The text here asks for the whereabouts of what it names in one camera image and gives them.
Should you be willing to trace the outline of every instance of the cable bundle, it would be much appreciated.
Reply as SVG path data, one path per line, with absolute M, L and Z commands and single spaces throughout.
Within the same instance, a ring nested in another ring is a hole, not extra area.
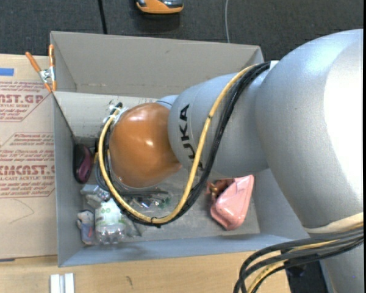
M 336 233 L 321 234 L 317 237 L 307 238 L 297 241 L 290 241 L 263 248 L 252 254 L 241 266 L 239 279 L 234 286 L 234 293 L 255 293 L 264 279 L 282 269 L 295 266 L 302 266 L 320 259 L 330 258 L 342 254 L 360 246 L 364 241 L 363 222 L 354 229 Z M 255 260 L 263 255 L 281 251 L 280 255 L 264 259 L 255 264 Z M 247 288 L 245 280 L 255 271 L 263 269 L 258 276 L 253 279 Z

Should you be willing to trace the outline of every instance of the gray box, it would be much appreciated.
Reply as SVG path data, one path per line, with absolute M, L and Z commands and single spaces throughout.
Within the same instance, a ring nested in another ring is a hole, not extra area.
M 58 87 L 52 105 L 59 266 L 258 250 L 307 236 L 271 171 L 265 170 L 256 175 L 246 220 L 235 231 L 225 231 L 210 218 L 203 194 L 171 224 L 147 227 L 141 237 L 126 238 L 116 246 L 85 246 L 76 218 L 87 205 L 80 194 L 83 185 L 72 174 L 72 134 L 92 143 L 110 104 L 124 101 L 131 107 L 179 94 L 263 62 L 263 57 L 258 46 L 145 37 L 52 32 L 51 43 Z M 181 171 L 165 185 L 178 199 L 186 180 L 187 171 Z

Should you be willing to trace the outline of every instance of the kuka logo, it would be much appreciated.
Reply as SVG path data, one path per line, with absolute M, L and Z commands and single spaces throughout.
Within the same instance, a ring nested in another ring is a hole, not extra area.
M 188 110 L 189 106 L 190 105 L 188 104 L 185 107 L 183 107 L 183 109 L 181 110 L 180 119 L 182 121 L 184 121 L 185 124 L 184 124 L 184 127 L 179 125 L 179 130 L 181 132 L 181 140 L 183 142 L 183 147 L 185 149 L 189 150 L 188 158 L 191 161 L 193 161 L 194 158 L 195 158 L 196 153 L 195 153 L 195 150 L 194 150 L 193 146 L 190 144 L 190 137 L 187 134 L 187 128 L 188 128 L 188 126 L 187 126 L 187 110 Z M 201 161 L 199 161 L 198 168 L 199 168 L 199 170 L 203 171 L 203 165 L 202 165 Z

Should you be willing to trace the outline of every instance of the black stand pole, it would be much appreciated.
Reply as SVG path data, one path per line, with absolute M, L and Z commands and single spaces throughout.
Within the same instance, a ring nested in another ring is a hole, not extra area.
M 102 20 L 103 34 L 107 35 L 107 26 L 106 26 L 106 19 L 104 18 L 102 0 L 98 0 L 98 4 L 99 4 L 99 11 L 100 11 L 100 18 Z

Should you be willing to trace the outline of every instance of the cardboard sheet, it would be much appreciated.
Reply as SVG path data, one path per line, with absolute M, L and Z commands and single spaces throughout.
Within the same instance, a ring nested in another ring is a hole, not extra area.
M 0 55 L 0 69 L 0 259 L 53 255 L 52 97 L 26 56 Z

